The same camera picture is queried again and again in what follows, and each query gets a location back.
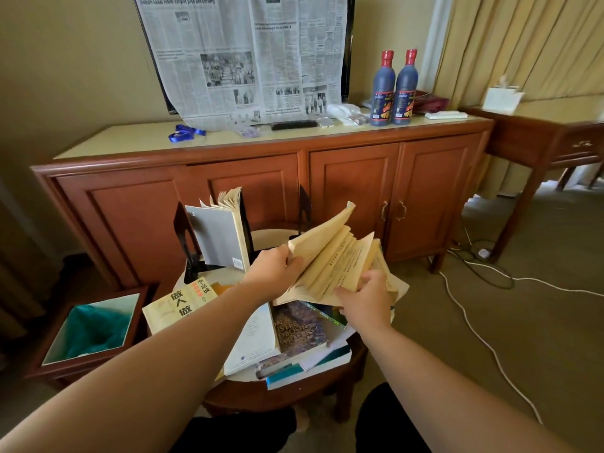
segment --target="teal trash bag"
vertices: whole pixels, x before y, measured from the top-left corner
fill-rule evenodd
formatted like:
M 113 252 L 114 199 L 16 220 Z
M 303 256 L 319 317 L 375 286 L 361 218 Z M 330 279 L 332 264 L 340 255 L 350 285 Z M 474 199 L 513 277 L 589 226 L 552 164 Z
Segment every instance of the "teal trash bag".
M 121 347 L 130 317 L 117 310 L 76 305 L 67 316 L 65 359 Z

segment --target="dark blue bottle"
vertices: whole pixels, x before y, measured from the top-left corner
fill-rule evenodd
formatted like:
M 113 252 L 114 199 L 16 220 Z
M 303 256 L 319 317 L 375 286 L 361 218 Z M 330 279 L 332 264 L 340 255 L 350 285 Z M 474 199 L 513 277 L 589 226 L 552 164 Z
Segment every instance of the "dark blue bottle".
M 394 95 L 394 118 L 392 121 L 398 126 L 405 126 L 411 120 L 413 113 L 413 100 L 417 90 L 417 69 L 415 57 L 417 49 L 407 49 L 405 66 L 396 80 L 396 93 Z
M 373 126 L 387 126 L 394 104 L 394 81 L 392 69 L 394 51 L 382 51 L 382 67 L 373 78 L 372 112 L 369 123 Z

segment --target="drawer handle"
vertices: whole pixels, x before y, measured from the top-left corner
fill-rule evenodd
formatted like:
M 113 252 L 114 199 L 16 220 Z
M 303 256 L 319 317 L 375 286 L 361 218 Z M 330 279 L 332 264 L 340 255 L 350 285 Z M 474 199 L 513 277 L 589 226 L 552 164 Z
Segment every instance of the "drawer handle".
M 407 216 L 407 207 L 402 200 L 399 200 L 400 205 L 403 207 L 403 216 L 396 218 L 397 221 L 404 220 L 405 216 Z
M 585 146 L 592 146 L 591 140 L 583 140 L 573 144 L 573 148 L 584 148 Z
M 388 208 L 388 202 L 384 200 L 382 206 L 382 221 L 386 220 L 386 208 Z

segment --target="television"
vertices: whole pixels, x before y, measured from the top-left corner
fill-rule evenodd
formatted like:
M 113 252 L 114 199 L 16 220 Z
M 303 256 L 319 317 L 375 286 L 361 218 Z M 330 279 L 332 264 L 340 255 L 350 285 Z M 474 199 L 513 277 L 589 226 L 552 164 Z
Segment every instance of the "television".
M 170 114 L 178 114 L 174 105 L 170 102 L 168 95 L 164 89 L 164 83 L 161 82 L 161 77 L 159 76 L 159 71 L 157 69 L 157 64 L 155 63 L 155 57 L 151 50 L 151 43 L 149 43 L 149 39 L 147 36 L 147 32 L 145 31 L 145 26 L 143 24 L 143 19 L 141 17 L 141 13 L 138 9 L 138 4 L 136 0 L 132 0 L 134 2 L 134 6 L 137 8 L 138 19 L 141 23 L 141 28 L 143 29 L 143 34 L 145 35 L 145 40 L 147 41 L 147 47 L 149 48 L 149 52 L 151 53 L 151 60 L 153 60 L 153 65 L 155 67 L 155 73 L 157 74 L 157 79 L 159 81 L 159 86 L 161 87 L 161 92 L 164 96 L 165 105 L 168 108 L 168 112 Z M 347 0 L 348 1 L 348 15 L 346 19 L 346 38 L 344 40 L 344 62 L 342 66 L 342 102 L 348 101 L 348 95 L 350 91 L 350 59 L 352 53 L 352 25 L 355 16 L 355 0 Z

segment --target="cabinet door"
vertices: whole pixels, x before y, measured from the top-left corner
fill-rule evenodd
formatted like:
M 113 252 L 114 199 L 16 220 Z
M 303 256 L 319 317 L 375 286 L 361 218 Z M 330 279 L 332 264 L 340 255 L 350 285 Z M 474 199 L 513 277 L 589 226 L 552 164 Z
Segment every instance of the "cabinet door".
M 194 203 L 186 180 L 178 166 L 58 178 L 89 233 L 90 256 L 124 288 L 176 281 L 184 270 L 172 221 L 178 201 Z
M 388 260 L 446 247 L 480 139 L 477 133 L 403 144 L 389 216 Z
M 349 200 L 356 205 L 347 222 L 354 236 L 375 232 L 376 238 L 382 238 L 398 154 L 399 144 L 311 153 L 313 223 L 332 218 Z
M 251 230 L 292 227 L 298 222 L 296 154 L 187 167 L 205 204 L 212 195 L 243 186 Z

